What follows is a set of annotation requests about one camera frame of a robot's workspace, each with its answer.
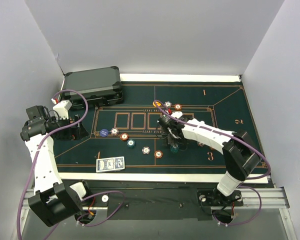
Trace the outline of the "green blue chip stack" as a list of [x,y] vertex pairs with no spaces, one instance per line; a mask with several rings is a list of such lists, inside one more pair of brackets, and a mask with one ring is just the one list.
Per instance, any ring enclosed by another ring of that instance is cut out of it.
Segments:
[[176,154],[179,151],[179,146],[170,146],[170,152]]

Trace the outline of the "orange red poker chip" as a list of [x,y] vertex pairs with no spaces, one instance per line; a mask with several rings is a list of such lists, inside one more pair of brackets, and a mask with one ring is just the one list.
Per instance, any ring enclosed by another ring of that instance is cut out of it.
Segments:
[[120,135],[120,139],[122,141],[127,141],[129,139],[129,135],[126,132],[124,132]]
[[175,110],[175,111],[181,111],[181,110],[182,110],[182,105],[179,104],[179,103],[175,104],[175,105],[174,105],[174,110]]

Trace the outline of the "orange red chip stack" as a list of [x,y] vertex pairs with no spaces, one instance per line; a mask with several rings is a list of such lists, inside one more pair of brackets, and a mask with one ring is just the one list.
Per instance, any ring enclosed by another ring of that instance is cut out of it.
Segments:
[[155,156],[155,158],[160,159],[163,157],[163,152],[160,150],[157,150],[154,152],[154,156]]

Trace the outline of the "white blue chip stack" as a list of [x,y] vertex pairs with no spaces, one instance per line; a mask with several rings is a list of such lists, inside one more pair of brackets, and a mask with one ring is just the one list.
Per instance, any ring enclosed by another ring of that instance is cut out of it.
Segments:
[[142,148],[142,153],[145,154],[145,155],[149,154],[150,151],[151,150],[150,150],[150,148],[148,146],[145,146],[145,147]]

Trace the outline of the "green blue poker chip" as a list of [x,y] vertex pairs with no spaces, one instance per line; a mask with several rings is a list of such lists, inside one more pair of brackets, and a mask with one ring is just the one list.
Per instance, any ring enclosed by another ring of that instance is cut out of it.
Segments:
[[136,142],[133,139],[128,139],[127,140],[128,148],[133,149],[135,147],[135,145],[136,145]]

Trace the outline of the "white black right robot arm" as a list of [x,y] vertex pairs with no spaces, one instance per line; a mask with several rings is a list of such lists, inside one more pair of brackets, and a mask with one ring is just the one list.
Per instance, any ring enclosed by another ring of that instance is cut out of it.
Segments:
[[248,179],[261,161],[253,150],[253,141],[246,131],[227,131],[212,127],[195,118],[187,118],[182,112],[163,114],[157,124],[166,144],[176,148],[195,141],[222,154],[226,172],[213,190],[212,199],[220,205],[226,204],[234,192]]

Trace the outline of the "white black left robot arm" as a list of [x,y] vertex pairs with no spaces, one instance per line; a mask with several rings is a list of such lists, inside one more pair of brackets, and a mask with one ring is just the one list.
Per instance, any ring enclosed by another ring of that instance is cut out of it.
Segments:
[[48,227],[80,213],[93,200],[86,181],[64,184],[57,169],[54,141],[81,140],[89,135],[78,114],[69,117],[71,106],[69,100],[62,100],[53,107],[53,116],[42,105],[27,108],[29,119],[20,133],[35,163],[34,196],[28,199],[28,204]]

